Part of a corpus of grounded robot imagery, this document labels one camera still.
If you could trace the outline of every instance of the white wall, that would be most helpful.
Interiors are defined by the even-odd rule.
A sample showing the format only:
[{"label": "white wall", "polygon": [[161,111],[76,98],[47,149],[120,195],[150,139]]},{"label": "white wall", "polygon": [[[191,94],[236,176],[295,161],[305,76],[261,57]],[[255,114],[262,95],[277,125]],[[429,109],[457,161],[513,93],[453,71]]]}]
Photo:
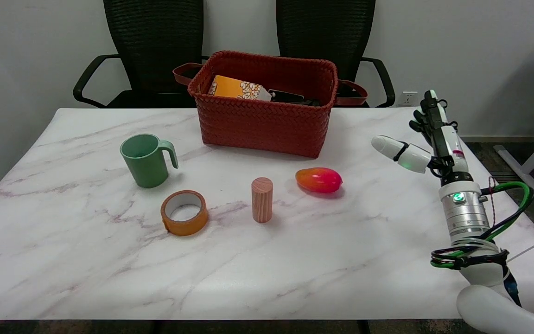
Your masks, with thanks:
[{"label": "white wall", "polygon": [[[274,0],[206,0],[203,50],[278,54]],[[115,53],[102,0],[0,0],[0,179],[60,107],[95,56]],[[436,89],[462,135],[534,136],[534,1],[378,0],[365,55],[395,91]],[[383,101],[378,76],[358,83]],[[106,61],[84,95],[106,103],[128,82]]]}]

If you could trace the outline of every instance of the wall outlet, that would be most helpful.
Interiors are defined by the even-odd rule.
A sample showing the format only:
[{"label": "wall outlet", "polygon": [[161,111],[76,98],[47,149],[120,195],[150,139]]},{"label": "wall outlet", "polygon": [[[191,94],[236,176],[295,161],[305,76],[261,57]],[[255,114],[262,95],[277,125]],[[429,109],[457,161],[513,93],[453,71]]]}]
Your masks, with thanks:
[{"label": "wall outlet", "polygon": [[414,103],[417,103],[417,91],[404,91],[399,97],[397,106],[411,107]]}]

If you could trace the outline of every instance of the wooden block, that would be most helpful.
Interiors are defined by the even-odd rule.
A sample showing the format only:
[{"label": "wooden block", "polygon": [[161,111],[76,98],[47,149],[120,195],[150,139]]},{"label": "wooden block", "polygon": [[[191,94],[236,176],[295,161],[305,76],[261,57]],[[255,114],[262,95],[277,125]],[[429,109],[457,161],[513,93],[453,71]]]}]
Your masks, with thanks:
[{"label": "wooden block", "polygon": [[257,178],[251,184],[253,196],[253,218],[258,223],[271,219],[273,213],[273,182],[268,178]]}]

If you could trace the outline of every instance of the baseboard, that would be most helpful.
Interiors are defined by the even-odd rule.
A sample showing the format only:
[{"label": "baseboard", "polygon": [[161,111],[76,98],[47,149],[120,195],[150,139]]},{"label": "baseboard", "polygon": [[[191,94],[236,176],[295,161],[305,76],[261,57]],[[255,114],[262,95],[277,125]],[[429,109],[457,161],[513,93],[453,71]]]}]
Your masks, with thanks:
[{"label": "baseboard", "polygon": [[462,135],[460,138],[464,142],[534,142],[534,137],[524,137],[521,135],[507,137],[498,137],[495,135]]}]

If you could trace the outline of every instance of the green led light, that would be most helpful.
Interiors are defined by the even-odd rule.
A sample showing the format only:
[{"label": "green led light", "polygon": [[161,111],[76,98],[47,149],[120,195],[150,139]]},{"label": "green led light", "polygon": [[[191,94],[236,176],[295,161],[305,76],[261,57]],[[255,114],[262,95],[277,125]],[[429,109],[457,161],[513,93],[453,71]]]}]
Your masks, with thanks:
[{"label": "green led light", "polygon": [[464,193],[456,193],[453,195],[454,201],[460,202],[464,201]]}]

